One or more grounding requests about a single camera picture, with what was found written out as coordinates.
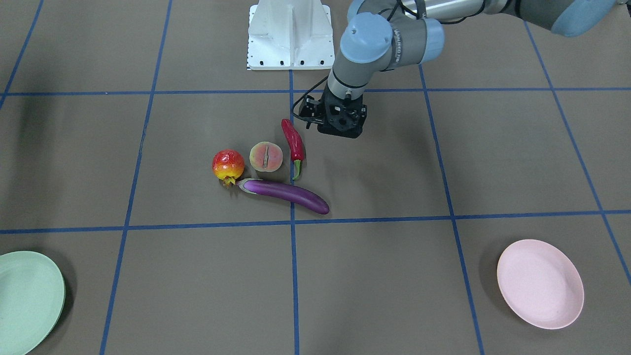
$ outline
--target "peach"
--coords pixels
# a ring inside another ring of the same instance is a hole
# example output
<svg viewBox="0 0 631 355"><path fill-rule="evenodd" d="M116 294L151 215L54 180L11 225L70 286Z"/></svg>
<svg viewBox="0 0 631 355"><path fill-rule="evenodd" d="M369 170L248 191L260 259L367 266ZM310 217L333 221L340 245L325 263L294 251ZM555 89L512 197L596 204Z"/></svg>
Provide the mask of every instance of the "peach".
<svg viewBox="0 0 631 355"><path fill-rule="evenodd" d="M250 151L250 164L256 171L277 171L282 163L283 151L274 143L262 141Z"/></svg>

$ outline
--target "toy fruit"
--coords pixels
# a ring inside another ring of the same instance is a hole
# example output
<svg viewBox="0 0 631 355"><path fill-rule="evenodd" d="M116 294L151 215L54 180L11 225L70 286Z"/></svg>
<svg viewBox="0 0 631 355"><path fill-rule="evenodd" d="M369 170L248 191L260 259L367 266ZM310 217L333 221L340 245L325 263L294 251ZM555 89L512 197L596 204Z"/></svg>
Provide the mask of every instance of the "toy fruit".
<svg viewBox="0 0 631 355"><path fill-rule="evenodd" d="M213 158L213 172L227 188L237 183L244 169L243 157L236 150L224 149Z"/></svg>
<svg viewBox="0 0 631 355"><path fill-rule="evenodd" d="M285 134L285 138L287 138L287 143L289 143L289 148L292 153L293 180L296 180L300 176L300 165L302 161L305 160L305 152L302 150L302 138L300 137L300 133L293 127L292 122L287 118L282 120L281 126L283 127L283 133Z"/></svg>
<svg viewBox="0 0 631 355"><path fill-rule="evenodd" d="M250 151L250 164L256 171L277 171L282 163L283 151L274 143L262 141Z"/></svg>
<svg viewBox="0 0 631 355"><path fill-rule="evenodd" d="M270 196L297 203L321 215L329 213L329 205L320 196L298 186L252 178L239 181L237 186L253 195Z"/></svg>

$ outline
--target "purple eggplant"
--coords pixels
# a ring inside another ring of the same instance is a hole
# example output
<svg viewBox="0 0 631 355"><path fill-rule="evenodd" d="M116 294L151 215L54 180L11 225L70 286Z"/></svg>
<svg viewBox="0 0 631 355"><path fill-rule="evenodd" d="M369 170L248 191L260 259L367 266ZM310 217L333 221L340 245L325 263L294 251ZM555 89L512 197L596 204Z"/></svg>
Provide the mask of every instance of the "purple eggplant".
<svg viewBox="0 0 631 355"><path fill-rule="evenodd" d="M320 196L298 186L252 178L238 181L237 185L247 193L280 198L322 215L329 213L329 205Z"/></svg>

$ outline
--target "plate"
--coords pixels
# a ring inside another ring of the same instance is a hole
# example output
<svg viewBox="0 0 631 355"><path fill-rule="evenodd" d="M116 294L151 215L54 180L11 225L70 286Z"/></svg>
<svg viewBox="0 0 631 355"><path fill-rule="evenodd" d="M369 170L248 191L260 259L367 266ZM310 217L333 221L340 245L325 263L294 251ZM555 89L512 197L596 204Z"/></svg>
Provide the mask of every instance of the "plate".
<svg viewBox="0 0 631 355"><path fill-rule="evenodd" d="M55 263L34 251L0 256L0 354L25 355L55 326L66 288Z"/></svg>
<svg viewBox="0 0 631 355"><path fill-rule="evenodd" d="M567 327L583 309L579 272L546 242L524 239L506 248L497 263L497 282L510 308L539 328Z"/></svg>

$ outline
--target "blue grid line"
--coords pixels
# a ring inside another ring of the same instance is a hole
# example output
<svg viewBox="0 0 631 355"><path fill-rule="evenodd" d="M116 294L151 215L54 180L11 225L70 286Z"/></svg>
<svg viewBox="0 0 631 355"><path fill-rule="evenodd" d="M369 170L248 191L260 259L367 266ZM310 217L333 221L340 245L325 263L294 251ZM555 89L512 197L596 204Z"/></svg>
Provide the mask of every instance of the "blue grid line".
<svg viewBox="0 0 631 355"><path fill-rule="evenodd" d="M627 215L631 214L631 210L604 210L606 215Z"/></svg>
<svg viewBox="0 0 631 355"><path fill-rule="evenodd" d="M290 90L162 90L156 95L196 95L209 93L289 93Z"/></svg>
<svg viewBox="0 0 631 355"><path fill-rule="evenodd" d="M18 59L15 61L15 65L13 66L13 71L11 71L11 76L9 76L9 81L6 83L4 87L4 95L0 98L0 109L4 105L4 100L6 99L6 95L11 89L11 84L13 83L13 79L15 79L15 74L18 72L18 67L20 66L20 62L22 61L22 56L24 56L24 52L27 50L28 41L31 39L31 35L33 34L33 30L35 29L35 25L37 24L37 19L39 18L39 14L42 10L42 6L44 5L44 0L40 0L37 5L37 10L35 10L35 16L33 17L33 21L31 22L31 27L28 29L27 37L24 39L24 44L20 49L20 54L18 55Z"/></svg>
<svg viewBox="0 0 631 355"><path fill-rule="evenodd" d="M0 234L73 233L73 232L103 232L103 231L122 231L122 230L123 230L122 226L0 229Z"/></svg>
<svg viewBox="0 0 631 355"><path fill-rule="evenodd" d="M554 88L555 91L629 91L631 87L610 87L610 88Z"/></svg>
<svg viewBox="0 0 631 355"><path fill-rule="evenodd" d="M296 220L296 224L344 224L344 223L378 223L378 222L418 222L423 220L451 220L451 216L419 216L419 217L367 217L367 218L337 218L337 219L303 219Z"/></svg>
<svg viewBox="0 0 631 355"><path fill-rule="evenodd" d="M293 70L289 70L289 120L293 124ZM289 175L294 185L293 164L289 164ZM298 319L298 262L296 252L296 206L293 202L289 207L290 225L292 232L292 285L293 285L293 351L300 355L300 322Z"/></svg>
<svg viewBox="0 0 631 355"><path fill-rule="evenodd" d="M500 219L500 218L528 218L528 217L568 217L576 215L601 215L600 211L567 211L567 212L531 212L518 214L482 214L455 215L455 219Z"/></svg>
<svg viewBox="0 0 631 355"><path fill-rule="evenodd" d="M261 227L261 226L287 226L289 220L264 220L260 222L215 222L215 223L186 223L186 224L158 224L129 226L130 231L155 231L159 229L199 229L199 228L226 228L226 227Z"/></svg>
<svg viewBox="0 0 631 355"><path fill-rule="evenodd" d="M125 216L125 225L121 236L121 246L119 248L118 259L116 260L116 269L114 271L114 280L112 281L112 292L110 294L110 301L107 307L107 315L105 317L105 326L103 327L103 338L101 340L100 355L105 354L105 346L107 345L107 337L109 334L110 323L112 321L112 312L114 310L114 301L116 299L116 290L118 287L119 277L121 275L122 258L125 252L125 243L127 241L127 231L129 230L129 220L131 219L131 210L134 205L134 196L136 194L136 185L138 183L138 174L140 172L140 163L143 158L143 145L144 139L147 133L147 125L149 125L149 117L151 116L151 107L153 105L153 96L158 83L158 74L160 72L160 63L162 60L162 52L164 50L164 42L167 38L168 21L171 15L171 6L173 0L168 0L167 14L164 20L164 27L162 29L162 39L160 40L160 49L158 50L158 59L156 60L155 72L153 74L153 83L151 84L151 95L149 96L149 103L147 104L147 112L144 117L143 133L140 138L140 146L138 148L138 158L136 159L136 168L134 170L134 179L131 184L131 192L129 193L129 204L127 205L127 214Z"/></svg>
<svg viewBox="0 0 631 355"><path fill-rule="evenodd" d="M550 91L550 88L428 88L428 92L467 92L467 91Z"/></svg>
<svg viewBox="0 0 631 355"><path fill-rule="evenodd" d="M409 216L409 217L365 217L365 218L338 218L338 219L303 219L294 220L296 225L305 224L345 224L345 223L378 223L378 222L418 222L428 220L451 219L508 219L508 218L540 218L540 217L571 217L581 215L631 215L631 210L604 210L600 211L566 211L566 212L526 212L515 214L480 214L480 215L436 215L436 216ZM251 222L209 222L189 224L141 224L135 226L97 226L97 227L60 227L60 228L33 228L33 229L0 229L2 234L36 234L36 233L72 233L72 232L102 232L102 231L155 231L160 229L200 229L200 228L226 228L226 227L259 227L259 226L289 226L291 220L264 220Z"/></svg>
<svg viewBox="0 0 631 355"><path fill-rule="evenodd" d="M428 92L514 92L514 91L550 91L550 88L428 88ZM606 88L554 88L555 91L629 91L631 87ZM366 92L422 92L422 88L370 88ZM294 89L293 93L304 93L306 90ZM313 93L322 93L315 89ZM157 90L154 95L211 95L218 93L290 93L289 90ZM151 91L69 91L69 92L8 92L0 93L0 100L10 96L99 96L99 95L151 95Z"/></svg>
<svg viewBox="0 0 631 355"><path fill-rule="evenodd" d="M528 27L528 23L526 21L524 21L524 26L526 27L526 31L528 33L528 37L530 38L530 41L533 45L534 51L537 54L537 58L539 59L539 63L541 64L541 69L543 69L543 73L546 76L546 80L548 80L548 84L550 86L550 90L552 91L552 95L554 96L555 102L557 103L557 108L559 110L559 113L561 114L561 118L563 119L563 124L565 125L565 129L567 130L567 134L570 137L570 140L572 141L572 146L574 147L574 151L576 152L576 156L579 159L579 162L581 163L581 167L583 169L583 173L585 174L585 178L587 179L587 183L589 184L589 188L592 191L592 194L594 195L594 200L596 200L596 205L598 206L598 210L601 213L601 216L603 218L603 222L605 227L607 228L607 233L609 233L609 237L611 239L611 243L613 244L614 249L616 250L616 253L618 254L618 258L620 259L620 263L622 264L622 268L625 271L625 274L627 275L627 281L628 283L631 285L631 274L629 273L629 269L627 266L627 263L624 259L624 256L622 255L622 252L620 251L620 246L618 245L618 241L616 240L616 237L613 234L613 231L611 230L611 226L609 225L609 220L607 219L607 215L604 213L603 210L603 205L600 202L600 199L598 198L598 194L596 193L596 187L594 186L594 183L592 182L592 179L589 175L589 172L587 171L587 165L585 165L585 161L583 160L583 157L581 155L581 151L579 150L579 146L576 143L576 140L574 139L574 134L572 133L572 130L570 129L570 124L567 121L567 117L565 116L565 112L563 111L563 106L561 105L561 101L558 99L558 95L557 95L557 91L555 90L554 85L552 85L552 80L550 80L550 75L548 74L548 70L546 69L545 64L543 63L543 58L541 57L541 53L539 51L539 48L537 47L537 44L534 41L534 37L532 32L530 31L530 27Z"/></svg>
<svg viewBox="0 0 631 355"><path fill-rule="evenodd" d="M438 162L440 166L440 173L442 175L442 182L445 189L445 197L447 198L447 206L449 207L449 217L451 218L451 226L454 230L454 238L456 239L456 247L458 249L458 257L460 258L460 267L463 272L464 288L467 291L467 298L469 299L469 308L471 310L471 319L473 320L473 327L475 329L476 338L478 340L478 349L480 355L485 355L484 344L482 343L482 335L480 334L480 326L478 325L478 315L475 310L475 304L473 302L473 293L471 292L471 284L469 283L469 274L467 273L467 265L464 260L464 253L462 243L460 242L460 234L458 233L458 226L454 215L454 206L451 202L451 194L449 193L449 185L447 184L447 174L445 173L445 165L443 164L442 154L440 152L440 143L438 140L438 134L436 133L436 125L434 125L432 105L430 104L430 97L427 91L427 84L425 83L425 74L423 73L423 66L419 64L418 71L421 75L421 83L423 84L423 94L425 96L425 105L427 106L427 114L430 119L430 125L432 127L432 136L436 145L436 155L438 156Z"/></svg>
<svg viewBox="0 0 631 355"><path fill-rule="evenodd" d="M149 95L151 91L68 91L68 92L10 92L7 96L98 96Z"/></svg>

